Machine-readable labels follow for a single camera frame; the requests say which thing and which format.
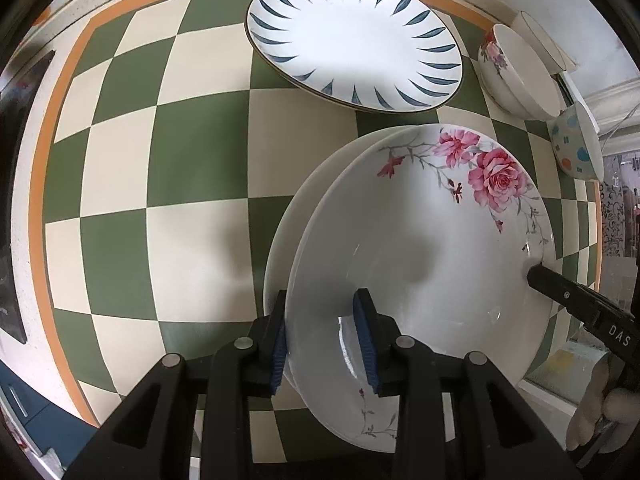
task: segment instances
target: pink rose pattern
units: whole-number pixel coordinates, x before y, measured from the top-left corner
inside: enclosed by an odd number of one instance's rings
[[[487,207],[494,220],[498,232],[502,232],[504,222],[496,217],[514,201],[518,201],[518,213],[522,209],[521,197],[530,189],[528,181],[520,165],[504,149],[497,147],[491,151],[483,151],[479,146],[480,136],[463,128],[442,129],[437,144],[409,142],[402,146],[385,146],[381,150],[388,150],[386,164],[378,172],[378,176],[394,176],[395,167],[400,166],[405,158],[411,162],[417,160],[422,168],[430,168],[436,173],[438,184],[445,187],[456,203],[462,199],[462,183],[458,185],[445,174],[447,168],[453,169],[460,164],[468,164],[468,184],[474,190],[474,199],[482,207]],[[406,155],[398,155],[398,151],[406,151]],[[428,159],[432,156],[445,157],[444,166],[436,166]],[[529,221],[533,232],[537,229],[536,217],[540,214],[531,207]]]

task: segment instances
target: floral bowl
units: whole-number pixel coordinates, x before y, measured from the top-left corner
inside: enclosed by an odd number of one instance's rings
[[[569,106],[551,125],[551,143],[560,168],[579,180],[602,180],[604,161],[593,123],[580,102]]]
[[[524,120],[560,114],[558,92],[538,54],[514,30],[494,25],[478,51],[484,85],[505,110]]]
[[[373,394],[354,328],[361,287],[403,334],[453,356],[480,350],[516,383],[551,313],[527,284],[540,261],[556,262],[545,205],[500,144],[450,124],[380,140],[332,183],[296,251],[285,321],[300,396],[342,439],[394,450],[398,399]]]

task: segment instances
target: orange stripe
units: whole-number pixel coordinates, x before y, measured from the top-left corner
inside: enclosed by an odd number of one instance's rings
[[[594,290],[600,290],[600,276],[602,274],[602,202],[600,200],[600,183],[592,183],[596,189],[596,229],[598,230],[598,254],[596,255],[596,275]]]
[[[53,359],[58,367],[60,377],[82,418],[89,424],[98,426],[95,417],[87,405],[84,395],[78,383],[71,373],[68,361],[58,338],[58,332],[53,319],[52,301],[47,285],[46,262],[44,253],[44,230],[42,207],[44,198],[44,182],[47,170],[47,159],[52,144],[58,115],[62,108],[66,91],[71,82],[73,72],[78,64],[78,60],[86,44],[94,33],[94,30],[101,25],[132,10],[139,9],[152,4],[158,0],[121,0],[116,4],[104,9],[102,12],[92,17],[84,28],[76,44],[71,49],[65,65],[58,77],[58,81],[51,94],[49,105],[40,127],[40,135],[36,144],[33,157],[33,167],[31,170],[31,187],[29,199],[29,250],[31,257],[31,273],[33,275],[33,286],[36,292],[40,319],[53,354]],[[481,16],[462,4],[452,0],[421,0],[427,5],[431,5],[449,14],[459,16],[468,22],[475,23],[478,27],[488,30],[494,22]]]

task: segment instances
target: plate rim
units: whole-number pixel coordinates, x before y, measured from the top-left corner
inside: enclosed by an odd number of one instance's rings
[[[296,88],[299,88],[301,90],[305,90],[307,92],[311,92],[312,94],[327,99],[331,102],[334,102],[336,104],[339,104],[345,108],[350,108],[353,110],[357,110],[357,111],[361,111],[361,112],[368,112],[368,113],[378,113],[378,114],[386,114],[386,115],[392,115],[392,116],[398,116],[398,115],[414,115],[414,114],[421,114],[421,113],[425,113],[425,112],[429,112],[431,110],[437,110],[438,108],[440,108],[441,106],[444,106],[446,103],[450,102],[455,95],[458,93],[458,91],[460,90],[460,88],[462,87],[462,82],[464,81],[464,76],[465,76],[465,67],[464,67],[464,63],[462,63],[462,58],[465,57],[463,56],[462,52],[460,51],[460,46],[458,44],[458,40],[456,40],[455,37],[453,37],[453,40],[456,43],[456,48],[458,50],[458,53],[460,54],[460,82],[458,84],[458,86],[456,87],[455,91],[447,98],[445,99],[443,102],[441,102],[439,105],[437,106],[433,106],[430,108],[420,108],[418,110],[386,110],[386,109],[380,109],[380,108],[370,108],[364,105],[357,105],[356,103],[351,103],[351,102],[347,102],[347,101],[343,101],[342,99],[338,99],[335,98],[332,95],[327,95],[324,94],[323,92],[316,90],[315,88],[312,88],[309,85],[305,85],[302,84],[302,82],[297,81],[295,78],[293,78],[292,76],[290,76],[289,74],[287,74],[286,72],[284,72],[283,69],[281,69],[279,66],[277,66],[273,61],[271,61],[271,59],[267,58],[263,52],[260,50],[260,48],[257,46],[257,43],[255,43],[254,38],[252,38],[251,35],[251,31],[249,30],[249,10],[251,8],[252,3],[255,0],[250,0],[249,1],[249,5],[246,8],[246,12],[244,14],[244,33],[246,34],[247,39],[249,40],[249,43],[251,44],[252,49],[254,50],[254,52],[258,53],[258,56],[260,56],[262,58],[262,60],[269,65],[271,68],[273,68],[279,75],[283,76],[284,79],[286,79],[289,83],[292,83],[293,86],[295,86]],[[434,12],[434,9],[431,6],[428,6],[424,1],[422,0],[418,0],[421,4],[423,4],[425,7],[427,7],[427,9],[429,9],[431,12]],[[453,33],[449,30],[449,27],[447,27],[447,30],[449,31],[449,33],[453,36]]]
[[[555,236],[553,234],[553,226],[551,225],[551,218],[549,217],[548,211],[546,210],[546,205],[544,203],[544,201],[542,200],[542,195],[540,194],[540,191],[538,190],[538,186],[535,184],[535,182],[533,181],[533,179],[531,178],[529,172],[526,170],[526,168],[524,168],[524,166],[520,163],[520,161],[513,156],[513,153],[511,153],[507,148],[505,148],[500,142],[498,142],[498,140],[492,139],[490,136],[488,136],[487,134],[481,132],[480,130],[476,130],[474,128],[467,128],[466,126],[459,126],[456,124],[451,124],[451,123],[427,123],[427,124],[411,124],[408,125],[407,130],[401,130],[398,131],[394,134],[391,134],[387,137],[384,137],[383,139],[380,139],[378,142],[374,143],[372,146],[369,146],[364,152],[362,152],[359,156],[357,156],[345,169],[344,171],[338,176],[338,178],[336,178],[331,186],[329,186],[329,189],[327,189],[327,191],[325,192],[325,194],[322,196],[322,199],[320,200],[320,202],[318,203],[318,205],[316,206],[316,209],[314,210],[313,214],[311,215],[311,218],[309,219],[308,223],[306,224],[305,227],[305,231],[303,232],[302,238],[300,238],[300,243],[298,244],[298,248],[296,250],[296,256],[294,258],[293,264],[291,266],[291,270],[289,272],[289,281],[287,282],[287,299],[290,298],[289,295],[289,291],[292,289],[291,285],[292,285],[292,277],[294,275],[294,269],[297,269],[300,265],[300,258],[302,257],[302,251],[304,249],[304,245],[306,245],[306,241],[309,238],[310,235],[310,231],[313,227],[313,225],[316,223],[316,221],[318,220],[318,215],[319,215],[319,211],[322,210],[324,208],[324,205],[326,203],[326,201],[328,200],[328,196],[331,194],[332,190],[335,189],[335,187],[337,187],[339,185],[339,183],[344,179],[345,175],[348,174],[351,170],[351,168],[353,166],[356,166],[361,160],[364,160],[364,158],[366,158],[367,156],[369,156],[370,153],[373,152],[377,152],[377,147],[382,144],[382,142],[386,142],[389,141],[393,138],[396,138],[402,134],[404,134],[407,131],[413,130],[414,128],[421,128],[424,126],[439,126],[439,127],[444,127],[444,126],[453,126],[455,128],[464,128],[465,130],[471,130],[473,132],[478,132],[478,133],[482,133],[485,137],[489,138],[492,142],[494,142],[495,144],[497,144],[498,146],[500,146],[502,149],[504,149],[505,152],[507,152],[509,154],[509,156],[516,161],[516,163],[522,168],[522,171],[525,173],[525,175],[527,176],[527,178],[529,179],[529,181],[533,184],[533,189],[535,189],[535,191],[537,192],[538,196],[541,199],[542,205],[544,207],[544,211],[545,211],[545,216],[548,219],[548,225],[549,225],[549,232],[548,232],[548,243],[550,245],[550,259],[553,258],[553,261],[549,261],[547,263],[547,265],[551,265],[553,266],[555,263],[557,263],[558,261],[558,257],[556,256],[556,250],[555,250]],[[544,257],[544,251],[543,251],[543,256],[542,256],[542,261],[545,261],[545,257]],[[551,316],[551,312],[553,309],[553,301],[551,300],[551,298],[547,298],[548,299],[548,305],[549,305],[549,316],[548,319],[550,319]],[[538,347],[536,348],[536,352],[534,353],[532,359],[535,359],[535,355],[536,353],[540,350],[540,347],[543,343],[543,339],[544,339],[544,333],[543,336],[540,340],[540,343],[538,345]],[[290,360],[290,347],[287,348],[287,361]],[[321,418],[319,418],[315,412],[317,410],[314,410],[311,408],[311,406],[308,405],[308,402],[305,400],[305,396],[303,395],[303,393],[299,390],[299,386],[298,386],[298,382],[295,379],[295,371],[294,371],[294,367],[290,366],[289,369],[291,370],[291,375],[293,380],[296,382],[296,390],[298,391],[298,394],[300,395],[300,398],[303,400],[303,402],[305,403],[305,406],[307,407],[307,409],[309,409],[309,411],[311,411],[311,413],[314,415],[314,417],[325,427],[327,428],[329,431],[331,431],[333,434],[335,434],[336,436],[338,436],[339,438],[345,440],[346,442],[349,442],[350,444],[352,444],[353,446],[357,446],[357,447],[361,447],[363,449],[370,449],[370,450],[378,450],[378,449],[374,449],[373,447],[363,447],[363,446],[359,446],[358,444],[355,443],[355,439],[352,436],[347,436],[342,434],[340,431],[337,431],[335,428],[332,428],[331,425],[329,425],[328,423],[326,423],[324,420],[322,420]]]

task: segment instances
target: glove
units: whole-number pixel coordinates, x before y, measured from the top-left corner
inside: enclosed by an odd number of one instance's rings
[[[616,388],[604,396],[609,379],[616,379],[612,367],[622,369],[621,363],[614,355],[605,354],[593,367],[591,381],[566,430],[566,448],[569,451],[592,439],[601,416],[618,422],[618,426],[600,448],[600,453],[610,453],[623,447],[638,425],[640,394]]]

